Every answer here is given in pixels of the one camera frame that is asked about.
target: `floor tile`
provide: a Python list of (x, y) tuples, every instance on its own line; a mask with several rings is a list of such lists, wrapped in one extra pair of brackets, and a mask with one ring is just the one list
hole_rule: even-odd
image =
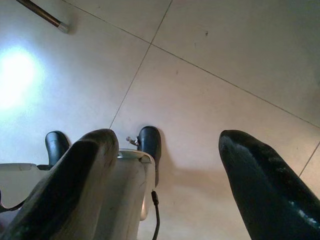
[(174, 0), (154, 44), (320, 126), (318, 1)]
[[(115, 118), (120, 147), (132, 148), (146, 125), (162, 134), (159, 239), (248, 240), (223, 169), (218, 138), (238, 129), (271, 145), (300, 173), (320, 130), (231, 84), (152, 46)], [(151, 239), (152, 209), (138, 239)]]
[(47, 164), (52, 130), (74, 142), (109, 128), (149, 46), (68, 3), (39, 5), (71, 24), (70, 34), (0, 2), (0, 163)]
[(313, 191), (313, 193), (320, 199), (320, 147), (317, 148), (310, 162), (303, 170), (301, 179)]
[(151, 42), (171, 0), (66, 0)]

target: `wire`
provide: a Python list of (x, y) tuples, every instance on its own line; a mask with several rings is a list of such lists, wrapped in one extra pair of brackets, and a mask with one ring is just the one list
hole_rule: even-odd
[(157, 195), (156, 191), (152, 191), (151, 196), (152, 196), (153, 204), (155, 206), (155, 215), (156, 215), (156, 226), (155, 226), (152, 240), (156, 240), (158, 237), (159, 228), (160, 228), (160, 215), (159, 215), (159, 208), (158, 208), (159, 199), (158, 199), (158, 195)]

